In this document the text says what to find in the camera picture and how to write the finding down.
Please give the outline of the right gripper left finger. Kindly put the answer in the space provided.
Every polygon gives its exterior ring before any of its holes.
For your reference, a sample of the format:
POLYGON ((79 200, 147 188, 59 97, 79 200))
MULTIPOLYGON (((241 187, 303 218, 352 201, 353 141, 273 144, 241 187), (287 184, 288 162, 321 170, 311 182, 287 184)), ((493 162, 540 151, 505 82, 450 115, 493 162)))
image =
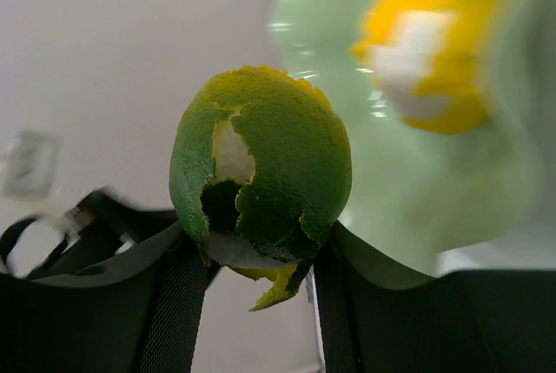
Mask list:
POLYGON ((173 223, 74 274, 3 274, 1 370, 189 372, 217 271, 173 223))

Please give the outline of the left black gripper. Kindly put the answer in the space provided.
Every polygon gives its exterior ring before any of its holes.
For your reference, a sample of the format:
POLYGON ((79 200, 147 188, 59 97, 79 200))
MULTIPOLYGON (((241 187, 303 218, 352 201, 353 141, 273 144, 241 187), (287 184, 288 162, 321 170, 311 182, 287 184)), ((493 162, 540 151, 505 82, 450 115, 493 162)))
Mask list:
POLYGON ((9 256, 23 233, 33 224, 49 221, 62 235, 60 243, 39 263, 29 277, 75 275, 115 256, 124 245, 131 247, 177 222, 172 209, 144 209, 106 188, 93 190, 60 217, 40 211, 17 220, 1 234, 1 268, 15 271, 9 256))

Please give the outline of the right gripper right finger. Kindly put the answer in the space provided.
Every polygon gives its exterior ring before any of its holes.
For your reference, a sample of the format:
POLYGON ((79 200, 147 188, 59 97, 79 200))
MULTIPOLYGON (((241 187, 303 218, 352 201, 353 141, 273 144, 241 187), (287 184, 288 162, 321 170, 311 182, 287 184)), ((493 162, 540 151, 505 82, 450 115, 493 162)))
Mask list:
POLYGON ((552 372, 555 274, 463 270, 408 290, 357 269, 383 262, 337 223, 314 263, 329 372, 552 372))

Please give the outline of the green peeled fake lime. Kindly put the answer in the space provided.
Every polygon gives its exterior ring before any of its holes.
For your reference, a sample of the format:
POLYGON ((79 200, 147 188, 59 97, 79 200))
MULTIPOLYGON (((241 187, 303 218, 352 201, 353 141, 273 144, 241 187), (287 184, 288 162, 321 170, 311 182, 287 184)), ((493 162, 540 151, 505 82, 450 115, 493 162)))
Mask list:
POLYGON ((324 93, 267 65, 211 77, 178 124, 169 194, 204 263, 271 282, 264 310, 293 297, 344 210, 348 134, 324 93))

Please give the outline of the yellow peeled fake lemon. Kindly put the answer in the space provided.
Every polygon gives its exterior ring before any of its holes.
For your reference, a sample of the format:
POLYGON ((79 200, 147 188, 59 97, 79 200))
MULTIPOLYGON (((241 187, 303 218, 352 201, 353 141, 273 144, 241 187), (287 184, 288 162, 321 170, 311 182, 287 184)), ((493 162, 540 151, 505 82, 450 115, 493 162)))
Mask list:
POLYGON ((443 135, 488 121, 487 66, 511 0, 373 0, 352 47, 400 119, 443 135))

